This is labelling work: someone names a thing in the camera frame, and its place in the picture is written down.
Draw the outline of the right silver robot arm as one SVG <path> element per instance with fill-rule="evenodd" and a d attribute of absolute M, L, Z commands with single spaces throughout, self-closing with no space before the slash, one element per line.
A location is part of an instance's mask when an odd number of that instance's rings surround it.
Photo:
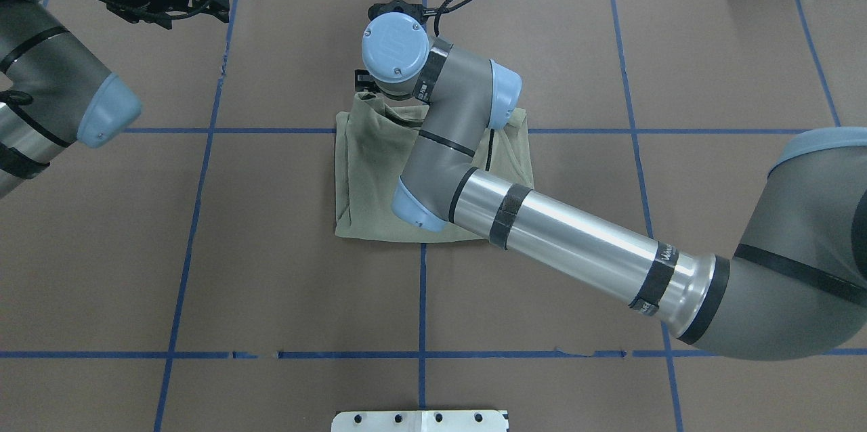
<path fill-rule="evenodd" d="M 696 254 L 474 166 L 483 136 L 516 111 L 522 77 L 510 68 L 402 12 L 368 22 L 360 56 L 381 93 L 425 105 L 393 184 L 402 222 L 464 229 L 721 357 L 814 357 L 865 328 L 864 127 L 794 136 L 733 252 Z"/>

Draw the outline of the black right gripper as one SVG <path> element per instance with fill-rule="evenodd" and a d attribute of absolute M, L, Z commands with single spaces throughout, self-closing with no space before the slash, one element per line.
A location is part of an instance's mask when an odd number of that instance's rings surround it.
<path fill-rule="evenodd" d="M 371 93 L 372 95 L 381 95 L 382 89 L 374 77 L 366 69 L 356 69 L 355 77 L 355 92 L 356 93 Z"/>

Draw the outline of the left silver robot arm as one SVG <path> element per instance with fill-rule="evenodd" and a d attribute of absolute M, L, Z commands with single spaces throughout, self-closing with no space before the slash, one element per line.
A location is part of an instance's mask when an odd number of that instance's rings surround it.
<path fill-rule="evenodd" d="M 142 113 L 142 101 L 43 5 L 2 0 L 1 192 L 46 170 L 66 148 L 99 148 Z M 228 22 L 229 0 L 96 0 L 130 24 L 170 30 L 207 14 Z"/>

